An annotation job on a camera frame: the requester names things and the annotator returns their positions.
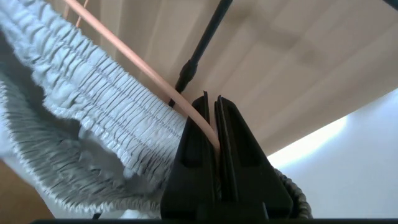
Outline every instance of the beige wall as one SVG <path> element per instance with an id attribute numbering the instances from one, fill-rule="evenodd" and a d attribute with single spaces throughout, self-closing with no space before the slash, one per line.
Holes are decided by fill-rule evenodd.
<path id="1" fill-rule="evenodd" d="M 63 11 L 61 0 L 51 2 Z M 217 3 L 91 0 L 88 9 L 175 85 Z M 81 28 L 169 100 L 89 25 Z M 398 12 L 381 0 L 235 0 L 183 96 L 206 90 L 211 102 L 232 100 L 270 154 L 397 88 L 397 59 Z"/>

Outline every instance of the black rod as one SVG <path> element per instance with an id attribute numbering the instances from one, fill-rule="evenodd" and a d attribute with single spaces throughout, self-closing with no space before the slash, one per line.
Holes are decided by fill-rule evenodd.
<path id="1" fill-rule="evenodd" d="M 228 10 L 231 3 L 232 0 L 221 0 L 220 3 L 218 3 L 216 11 L 211 17 L 210 22 L 206 27 L 205 33 L 203 33 L 199 41 L 199 44 L 197 45 L 195 51 L 192 54 L 191 59 L 188 60 L 181 69 L 180 77 L 178 78 L 177 83 L 175 84 L 175 90 L 177 90 L 179 93 L 184 91 L 185 87 L 187 87 L 188 83 L 195 76 L 198 68 L 198 62 L 203 53 L 205 52 L 206 47 L 209 44 L 211 38 L 216 32 L 218 25 L 223 20 L 226 11 Z M 175 102 L 173 100 L 170 100 L 169 106 L 173 107 L 174 104 Z"/>

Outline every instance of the white elastic fabric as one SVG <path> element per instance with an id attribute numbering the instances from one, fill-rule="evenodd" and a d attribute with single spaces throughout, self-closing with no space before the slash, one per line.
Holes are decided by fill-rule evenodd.
<path id="1" fill-rule="evenodd" d="M 93 139 L 117 155 L 126 175 L 146 178 L 150 191 L 159 189 L 170 172 L 186 119 L 126 73 L 44 1 L 0 0 L 0 27 L 19 61 L 33 71 L 33 81 L 43 88 L 46 109 L 58 118 L 78 120 Z M 3 81 L 2 85 L 6 86 L 4 94 L 12 93 L 12 96 L 4 96 L 11 120 L 9 97 L 22 102 L 20 106 L 29 107 L 23 103 L 22 95 L 14 93 L 15 88 L 10 87 L 12 83 Z M 33 116 L 34 110 L 26 111 Z M 15 150 L 20 152 L 24 164 L 29 164 L 35 180 L 64 208 L 92 212 L 159 210 L 158 204 L 146 195 L 121 187 L 114 179 L 102 177 L 107 181 L 99 180 L 96 174 L 101 171 L 85 167 L 81 161 L 79 142 L 59 134 L 59 130 L 54 131 L 51 124 L 39 125 L 39 118 L 33 120 L 37 134 L 48 136 L 39 138 L 43 142 L 24 136 L 32 141 L 31 146 L 11 136 Z M 24 132 L 26 127 L 17 123 L 13 128 Z M 39 149 L 42 144 L 46 150 Z M 21 156 L 22 151 L 30 152 L 33 148 L 35 153 Z M 40 159 L 36 155 L 39 152 L 43 156 Z M 63 162 L 65 166 L 44 166 L 46 156 L 54 158 L 55 164 Z M 60 172 L 59 169 L 68 174 L 67 179 L 46 179 L 59 174 L 55 172 Z M 86 184 L 71 188 L 73 193 L 65 190 L 68 184 L 79 182 L 73 180 L 85 180 Z"/>

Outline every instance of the ruffled fabric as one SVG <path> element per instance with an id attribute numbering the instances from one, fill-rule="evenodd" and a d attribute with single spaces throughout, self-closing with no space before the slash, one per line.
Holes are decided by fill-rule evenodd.
<path id="1" fill-rule="evenodd" d="M 1 123 L 19 162 L 41 191 L 69 211 L 129 208 L 159 216 L 157 202 L 134 194 L 125 182 L 95 166 L 80 142 L 38 116 L 22 92 L 0 71 Z"/>
<path id="2" fill-rule="evenodd" d="M 44 106 L 77 119 L 114 152 L 128 175 L 159 187 L 186 119 L 126 73 L 40 0 L 0 0 L 0 25 L 17 58 L 44 89 Z"/>

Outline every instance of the curtain fold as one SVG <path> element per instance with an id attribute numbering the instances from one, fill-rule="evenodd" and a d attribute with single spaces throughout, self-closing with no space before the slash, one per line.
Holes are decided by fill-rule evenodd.
<path id="1" fill-rule="evenodd" d="M 63 1 L 49 1 L 63 12 Z M 175 85 L 217 4 L 95 0 L 88 10 Z M 81 29 L 169 100 L 84 21 Z M 398 12 L 381 0 L 235 0 L 183 96 L 206 90 L 210 110 L 218 95 L 236 103 L 269 155 L 397 88 L 397 40 Z"/>

